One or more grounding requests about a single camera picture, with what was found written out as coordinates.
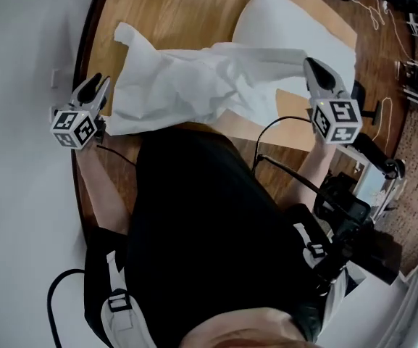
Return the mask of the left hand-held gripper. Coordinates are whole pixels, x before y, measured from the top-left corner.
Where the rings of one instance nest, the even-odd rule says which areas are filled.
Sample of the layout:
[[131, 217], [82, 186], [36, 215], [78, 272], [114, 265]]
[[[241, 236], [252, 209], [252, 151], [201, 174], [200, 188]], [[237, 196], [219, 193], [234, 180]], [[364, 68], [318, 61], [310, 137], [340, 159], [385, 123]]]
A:
[[50, 132], [61, 146], [81, 150], [92, 138], [101, 143], [106, 123], [99, 112], [107, 103], [111, 90], [110, 77], [106, 77], [96, 90], [101, 78], [102, 74], [98, 72], [72, 92], [72, 103], [91, 102], [91, 109], [72, 104], [50, 108]]

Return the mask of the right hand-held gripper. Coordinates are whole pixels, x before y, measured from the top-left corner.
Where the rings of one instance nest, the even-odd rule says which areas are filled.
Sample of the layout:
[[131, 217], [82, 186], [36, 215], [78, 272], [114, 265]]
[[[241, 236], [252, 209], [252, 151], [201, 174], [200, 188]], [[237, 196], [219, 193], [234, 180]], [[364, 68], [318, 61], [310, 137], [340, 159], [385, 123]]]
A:
[[[304, 75], [312, 96], [312, 125], [316, 132], [326, 144], [352, 144], [361, 130], [358, 101], [345, 91], [339, 74], [318, 59], [304, 60]], [[323, 98], [329, 91], [336, 95]]]

